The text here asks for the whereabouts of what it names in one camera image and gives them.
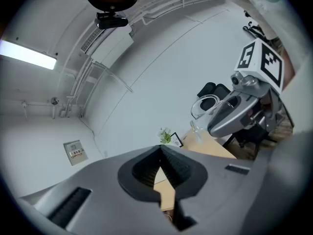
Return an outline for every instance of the black sticker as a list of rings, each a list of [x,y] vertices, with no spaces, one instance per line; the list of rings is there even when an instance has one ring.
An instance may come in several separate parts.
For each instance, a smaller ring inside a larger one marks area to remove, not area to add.
[[[251,57],[253,54],[253,50],[254,50],[254,43],[249,44],[248,46],[244,47],[243,49],[243,53],[241,54],[241,58],[238,64],[238,69],[244,69],[244,68],[248,68],[250,61],[251,61]]]
[[[266,45],[262,44],[261,71],[269,76],[279,88],[282,79],[282,66],[282,60]]]

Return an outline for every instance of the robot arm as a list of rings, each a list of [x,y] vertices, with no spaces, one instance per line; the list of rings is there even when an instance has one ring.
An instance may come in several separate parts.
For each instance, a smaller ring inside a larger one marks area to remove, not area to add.
[[[207,130],[214,137],[224,137],[252,124],[270,132],[283,119],[279,95],[283,87],[283,59],[260,39],[243,48],[235,73],[233,91],[217,107]]]

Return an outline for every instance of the black vent slot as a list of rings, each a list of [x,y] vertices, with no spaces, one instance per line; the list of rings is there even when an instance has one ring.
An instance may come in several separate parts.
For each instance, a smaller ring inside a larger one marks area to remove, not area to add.
[[[240,173],[240,174],[243,174],[243,175],[247,175],[250,171],[249,168],[244,168],[244,167],[241,167],[241,166],[236,166],[236,165],[231,165],[229,164],[228,166],[225,167],[226,170],[230,170],[230,171],[233,171],[233,172],[236,172],[236,173]]]
[[[65,228],[90,193],[91,190],[77,188],[52,214],[48,216],[48,219],[54,224]]]

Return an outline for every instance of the black chair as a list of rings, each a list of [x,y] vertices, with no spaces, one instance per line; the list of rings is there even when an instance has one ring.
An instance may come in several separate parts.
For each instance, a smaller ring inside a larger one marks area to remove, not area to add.
[[[204,88],[198,93],[198,97],[212,94],[217,96],[220,100],[223,100],[228,94],[230,90],[224,84],[218,84],[215,86],[214,83],[207,83]],[[215,100],[212,98],[208,98],[202,101],[200,104],[200,108],[204,111],[207,111],[215,104]]]
[[[231,137],[223,144],[223,147],[226,148],[234,138],[238,141],[240,148],[244,148],[246,143],[249,142],[254,143],[255,144],[254,158],[255,158],[258,155],[260,144],[263,140],[268,140],[277,143],[276,140],[270,138],[268,135],[269,132],[264,130],[261,126],[254,125],[248,130],[243,129],[232,134]]]

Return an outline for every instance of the wall outlet panel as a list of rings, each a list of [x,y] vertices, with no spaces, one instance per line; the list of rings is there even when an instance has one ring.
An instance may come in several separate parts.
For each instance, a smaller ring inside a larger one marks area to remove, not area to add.
[[[64,149],[71,165],[76,165],[88,159],[86,152],[79,140],[64,143]]]

